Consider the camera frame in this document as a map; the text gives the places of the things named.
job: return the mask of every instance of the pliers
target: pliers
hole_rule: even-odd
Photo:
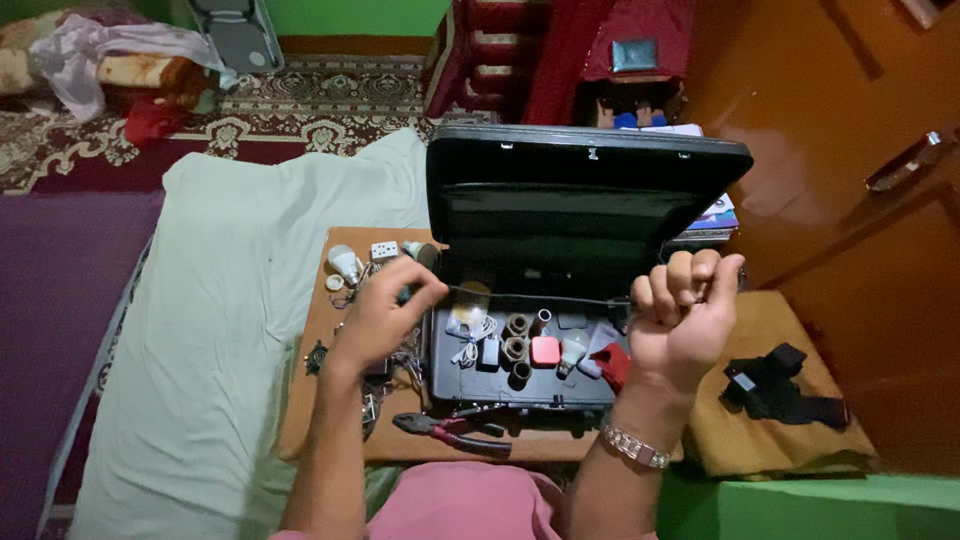
[[[514,447],[511,443],[472,439],[454,432],[481,431],[494,437],[503,436],[505,431],[503,427],[497,424],[474,426],[467,418],[437,420],[421,412],[404,412],[394,417],[394,426],[414,435],[429,435],[450,447],[471,454],[506,459]]]

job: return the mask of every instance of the orange wooden door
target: orange wooden door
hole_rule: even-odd
[[[687,119],[756,160],[731,249],[812,329],[887,467],[960,474],[960,160],[863,184],[960,126],[960,6],[919,31],[896,0],[705,0],[695,24]]]

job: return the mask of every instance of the right hand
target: right hand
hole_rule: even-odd
[[[743,262],[741,255],[720,258],[713,250],[677,252],[668,264],[634,281],[632,380],[696,392],[736,322],[737,275]]]
[[[421,287],[401,307],[396,294],[408,284]],[[346,364],[349,373],[359,377],[371,364],[395,351],[420,316],[446,293],[446,285],[423,265],[405,255],[391,260],[364,280],[357,291],[329,361]]]

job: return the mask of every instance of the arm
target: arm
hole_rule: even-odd
[[[396,294],[422,287],[403,307]],[[396,349],[446,285],[411,258],[391,261],[363,285],[317,377],[317,398],[281,529],[313,538],[356,539],[366,534],[360,378]]]
[[[736,320],[743,257],[712,250],[673,255],[636,279],[630,326],[633,365],[612,422],[672,452],[689,418],[700,378],[720,356]],[[639,465],[598,437],[564,499],[565,538],[638,538],[657,524],[662,473]]]

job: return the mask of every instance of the bracelet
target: bracelet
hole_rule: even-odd
[[[656,448],[641,442],[628,432],[607,424],[603,427],[603,436],[615,449],[626,454],[637,463],[654,469],[666,469],[670,464],[670,454],[665,454]]]

